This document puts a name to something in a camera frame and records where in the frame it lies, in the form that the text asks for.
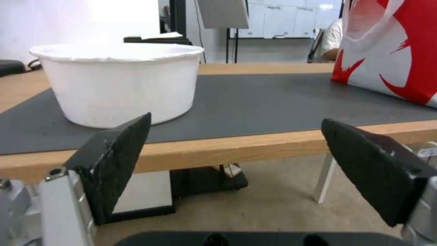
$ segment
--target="red and white bag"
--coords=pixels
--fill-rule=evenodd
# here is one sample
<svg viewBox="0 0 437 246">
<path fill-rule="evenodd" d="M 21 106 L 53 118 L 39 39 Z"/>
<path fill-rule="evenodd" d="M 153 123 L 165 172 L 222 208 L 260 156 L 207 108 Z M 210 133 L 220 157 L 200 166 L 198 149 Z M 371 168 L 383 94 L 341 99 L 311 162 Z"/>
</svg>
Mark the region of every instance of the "red and white bag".
<svg viewBox="0 0 437 246">
<path fill-rule="evenodd" d="M 437 0 L 353 0 L 332 80 L 437 107 Z"/>
</svg>

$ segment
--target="person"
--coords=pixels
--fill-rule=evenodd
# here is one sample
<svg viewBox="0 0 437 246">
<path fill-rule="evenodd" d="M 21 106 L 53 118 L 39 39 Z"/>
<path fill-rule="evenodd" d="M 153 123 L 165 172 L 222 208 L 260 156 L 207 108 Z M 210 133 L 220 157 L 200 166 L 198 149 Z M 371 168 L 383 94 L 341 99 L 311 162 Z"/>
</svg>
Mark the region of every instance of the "person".
<svg viewBox="0 0 437 246">
<path fill-rule="evenodd" d="M 328 61 L 335 61 L 338 55 L 341 39 L 343 38 L 343 23 L 341 18 L 332 23 L 325 31 L 321 43 L 321 57 Z"/>
</svg>

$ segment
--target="gray mat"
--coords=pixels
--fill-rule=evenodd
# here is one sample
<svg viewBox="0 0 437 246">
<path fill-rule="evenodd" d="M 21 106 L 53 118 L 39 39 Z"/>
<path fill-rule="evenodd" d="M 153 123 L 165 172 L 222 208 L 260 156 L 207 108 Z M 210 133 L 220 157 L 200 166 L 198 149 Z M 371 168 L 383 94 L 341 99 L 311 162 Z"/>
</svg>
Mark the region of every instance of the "gray mat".
<svg viewBox="0 0 437 246">
<path fill-rule="evenodd" d="M 329 78 L 199 76 L 193 108 L 153 126 L 147 142 L 314 130 L 326 117 L 355 126 L 437 119 L 433 108 L 330 83 Z M 0 114 L 0 155 L 77 149 L 96 131 L 66 120 L 53 91 L 47 90 Z"/>
</svg>

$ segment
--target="person's arm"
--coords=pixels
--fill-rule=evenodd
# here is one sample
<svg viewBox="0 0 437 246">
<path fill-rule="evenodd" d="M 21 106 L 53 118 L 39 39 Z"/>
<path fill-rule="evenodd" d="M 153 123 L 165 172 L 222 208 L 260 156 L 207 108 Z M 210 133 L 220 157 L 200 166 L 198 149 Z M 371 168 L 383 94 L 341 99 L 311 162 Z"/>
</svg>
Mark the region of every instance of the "person's arm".
<svg viewBox="0 0 437 246">
<path fill-rule="evenodd" d="M 322 58 L 324 58 L 328 61 L 335 61 L 337 59 L 337 55 L 338 55 L 338 48 L 334 48 L 334 49 L 330 49 L 330 50 L 326 51 L 322 55 Z"/>
<path fill-rule="evenodd" d="M 329 61 L 337 59 L 341 38 L 341 26 L 337 23 L 332 24 L 326 29 L 321 45 L 322 58 Z"/>
</svg>

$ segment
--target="concrete floor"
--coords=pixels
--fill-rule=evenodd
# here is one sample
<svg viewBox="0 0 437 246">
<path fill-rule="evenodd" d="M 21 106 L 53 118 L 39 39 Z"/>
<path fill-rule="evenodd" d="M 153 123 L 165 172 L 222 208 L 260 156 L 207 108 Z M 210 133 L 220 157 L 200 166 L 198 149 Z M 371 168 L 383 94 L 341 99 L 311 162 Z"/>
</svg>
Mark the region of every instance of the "concrete floor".
<svg viewBox="0 0 437 246">
<path fill-rule="evenodd" d="M 399 236 L 360 196 L 338 167 L 323 204 L 312 199 L 323 156 L 241 163 L 249 186 L 176 203 L 175 214 L 100 227 L 96 245 L 143 231 L 345 231 Z"/>
</svg>

